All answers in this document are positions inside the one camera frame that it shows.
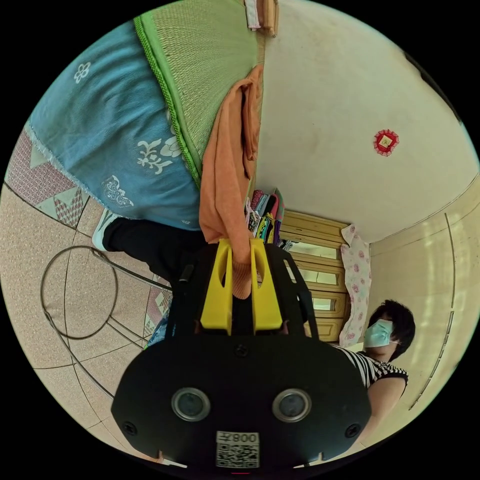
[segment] striped shirt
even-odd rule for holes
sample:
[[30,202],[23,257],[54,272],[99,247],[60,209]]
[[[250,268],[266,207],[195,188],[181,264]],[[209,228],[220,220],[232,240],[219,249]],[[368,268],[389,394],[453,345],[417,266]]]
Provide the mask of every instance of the striped shirt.
[[353,366],[358,370],[361,376],[361,381],[368,390],[370,385],[380,379],[387,379],[392,377],[400,377],[405,380],[405,388],[409,382],[409,374],[402,368],[398,368],[391,363],[374,360],[366,355],[365,352],[354,352],[333,345],[336,349],[341,350],[347,358],[352,362]]

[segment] black pants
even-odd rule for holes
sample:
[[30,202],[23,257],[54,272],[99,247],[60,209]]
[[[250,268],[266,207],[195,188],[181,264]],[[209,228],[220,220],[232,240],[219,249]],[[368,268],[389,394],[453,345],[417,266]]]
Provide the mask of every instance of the black pants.
[[[149,220],[117,218],[103,235],[103,246],[109,252],[125,252],[145,262],[150,271],[167,280],[175,295],[176,283],[191,254],[207,246],[201,231],[182,230]],[[232,333],[249,335],[253,329],[252,296],[233,298]]]

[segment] black hair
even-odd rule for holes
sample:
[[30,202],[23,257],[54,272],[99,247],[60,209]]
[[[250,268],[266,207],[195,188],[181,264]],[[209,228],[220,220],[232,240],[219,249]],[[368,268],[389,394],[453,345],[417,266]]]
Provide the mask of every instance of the black hair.
[[373,325],[383,315],[388,315],[393,323],[392,336],[399,343],[390,358],[397,359],[404,354],[415,337],[415,320],[412,312],[401,303],[394,300],[385,300],[371,315],[368,326]]

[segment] red decoration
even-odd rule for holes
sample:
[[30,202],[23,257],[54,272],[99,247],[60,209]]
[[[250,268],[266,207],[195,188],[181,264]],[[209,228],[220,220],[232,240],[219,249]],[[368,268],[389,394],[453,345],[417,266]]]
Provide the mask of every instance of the red decoration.
[[373,140],[373,148],[384,157],[391,155],[398,144],[399,136],[392,130],[380,130]]

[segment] leg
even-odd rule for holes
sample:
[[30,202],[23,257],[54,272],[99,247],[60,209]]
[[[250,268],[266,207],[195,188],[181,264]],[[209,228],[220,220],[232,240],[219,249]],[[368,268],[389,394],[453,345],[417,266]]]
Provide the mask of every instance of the leg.
[[103,234],[109,252],[125,252],[145,262],[150,271],[172,286],[182,274],[183,259],[205,247],[201,231],[189,231],[149,220],[117,218]]

